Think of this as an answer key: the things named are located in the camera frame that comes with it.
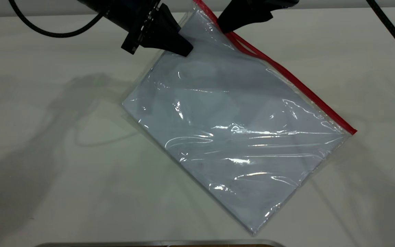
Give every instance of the ziplock bag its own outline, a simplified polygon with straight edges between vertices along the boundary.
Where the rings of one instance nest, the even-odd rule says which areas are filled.
[[[163,52],[123,105],[255,234],[356,130],[195,2],[180,31],[193,51]]]

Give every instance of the cable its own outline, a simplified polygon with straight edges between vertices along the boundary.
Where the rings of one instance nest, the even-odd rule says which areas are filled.
[[[31,23],[22,14],[21,10],[18,8],[18,6],[16,5],[14,0],[8,0],[8,1],[10,3],[11,7],[13,8],[14,12],[16,13],[16,15],[21,19],[21,21],[23,23],[25,23],[28,27],[33,29],[34,31],[36,31],[36,32],[38,32],[40,34],[43,34],[45,36],[48,36],[48,37],[69,38],[69,37],[74,37],[74,36],[77,36],[77,35],[79,35],[81,33],[84,33],[89,28],[93,27],[109,11],[110,7],[112,6],[112,4],[114,3],[115,0],[111,0],[111,3],[107,6],[107,8],[105,8],[103,11],[99,12],[99,14],[92,21],[90,21],[87,25],[85,25],[84,27],[80,28],[79,30],[75,30],[75,31],[70,32],[70,33],[52,33],[52,32],[48,32],[48,31],[45,31],[45,30],[37,27],[36,25]]]
[[[376,15],[388,29],[388,31],[392,34],[392,36],[395,38],[395,27],[385,15],[385,13],[382,11],[381,7],[379,7],[375,0],[367,0],[367,3],[370,5],[370,7],[376,13]]]

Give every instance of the clear plastic bag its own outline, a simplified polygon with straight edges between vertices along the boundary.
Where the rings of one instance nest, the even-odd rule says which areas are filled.
[[[199,6],[181,30],[190,55],[163,52],[123,105],[255,234],[350,133]]]

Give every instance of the white table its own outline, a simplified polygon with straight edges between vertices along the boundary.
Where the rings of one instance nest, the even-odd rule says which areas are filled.
[[[274,16],[238,33],[359,132],[254,239],[395,246],[394,39],[371,9]],[[92,17],[31,19],[70,31]],[[126,34],[102,20],[52,39],[0,17],[0,247],[253,238],[122,109],[156,53],[121,50]]]

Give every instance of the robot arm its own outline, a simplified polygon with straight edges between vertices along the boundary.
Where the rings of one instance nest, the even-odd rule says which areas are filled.
[[[128,31],[122,48],[134,54],[141,45],[168,50],[182,56],[188,56],[193,50],[179,31],[181,27],[175,21],[167,5],[160,0],[78,0],[97,13],[88,25],[70,33],[51,33],[31,23],[19,10],[14,0],[9,0],[19,18],[31,29],[46,36],[68,38],[79,35],[91,28],[102,17]],[[218,24],[224,33],[254,22],[266,22],[272,18],[270,11],[288,8],[299,0],[232,0],[220,16]]]

